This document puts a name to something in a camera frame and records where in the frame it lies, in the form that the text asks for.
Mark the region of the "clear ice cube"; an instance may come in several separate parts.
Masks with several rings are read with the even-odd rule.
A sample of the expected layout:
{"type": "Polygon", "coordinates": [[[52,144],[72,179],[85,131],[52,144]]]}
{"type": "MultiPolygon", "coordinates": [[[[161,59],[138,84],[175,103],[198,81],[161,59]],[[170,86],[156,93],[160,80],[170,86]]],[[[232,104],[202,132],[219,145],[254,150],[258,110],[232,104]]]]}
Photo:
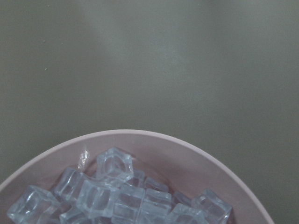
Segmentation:
{"type": "Polygon", "coordinates": [[[132,156],[118,148],[99,154],[96,163],[95,178],[107,184],[119,187],[134,177],[132,156]]]}

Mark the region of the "pink bowl of ice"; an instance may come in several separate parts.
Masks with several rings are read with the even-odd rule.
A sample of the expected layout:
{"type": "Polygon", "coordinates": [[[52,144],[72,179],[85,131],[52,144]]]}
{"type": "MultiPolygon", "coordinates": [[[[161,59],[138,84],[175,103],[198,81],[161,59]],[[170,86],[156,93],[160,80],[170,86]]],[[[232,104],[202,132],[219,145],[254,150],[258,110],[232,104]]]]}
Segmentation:
{"type": "Polygon", "coordinates": [[[54,186],[67,167],[77,168],[88,152],[84,171],[96,169],[98,154],[117,147],[134,157],[134,166],[157,181],[188,197],[210,188],[233,207],[233,224],[271,224],[272,219],[257,197],[230,169],[217,159],[177,138],[142,130],[109,130],[80,136],[61,143],[33,158],[0,186],[0,221],[11,223],[7,210],[28,185],[54,186]]]}

